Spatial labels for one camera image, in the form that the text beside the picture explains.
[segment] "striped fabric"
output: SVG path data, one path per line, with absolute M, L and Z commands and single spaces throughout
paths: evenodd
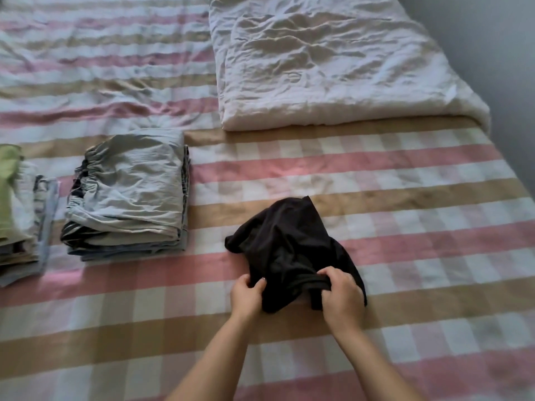
M 4 0 L 0 141 L 63 181 L 49 269 L 0 291 L 2 400 L 161 400 L 247 271 L 223 238 L 310 195 L 370 295 L 366 332 L 430 399 L 535 398 L 535 205 L 465 118 L 225 134 L 207 0 Z M 84 151 L 186 129 L 191 241 L 179 256 L 80 263 L 59 243 Z M 238 400 L 363 399 L 322 314 L 262 316 Z

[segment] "right hand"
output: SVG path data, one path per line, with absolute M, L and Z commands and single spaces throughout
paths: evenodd
M 332 266 L 318 271 L 329 276 L 331 291 L 322 290 L 323 317 L 333 335 L 360 331 L 364 317 L 364 294 L 353 276 Z

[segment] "stack of folded clothes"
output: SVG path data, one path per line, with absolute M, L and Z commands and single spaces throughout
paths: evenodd
M 0 145 L 0 287 L 44 272 L 57 202 L 57 180 L 38 175 L 20 147 Z
M 69 254 L 90 261 L 184 250 L 188 168 L 176 130 L 141 129 L 90 148 L 67 202 Z

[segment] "hand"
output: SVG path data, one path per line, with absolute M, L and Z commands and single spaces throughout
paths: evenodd
M 253 288 L 249 288 L 251 277 L 244 274 L 236 280 L 231 290 L 232 316 L 250 323 L 262 310 L 262 292 L 266 288 L 265 278 L 261 278 Z
M 322 290 L 323 317 L 334 336 L 361 330 L 364 294 L 353 276 L 332 266 L 318 271 L 329 276 L 331 291 Z

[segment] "forearm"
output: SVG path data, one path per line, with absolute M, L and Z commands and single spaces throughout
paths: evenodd
M 364 332 L 334 335 L 353 365 L 369 401 L 423 401 L 424 398 L 400 376 Z
M 167 401 L 232 400 L 244 364 L 250 330 L 249 321 L 230 317 Z

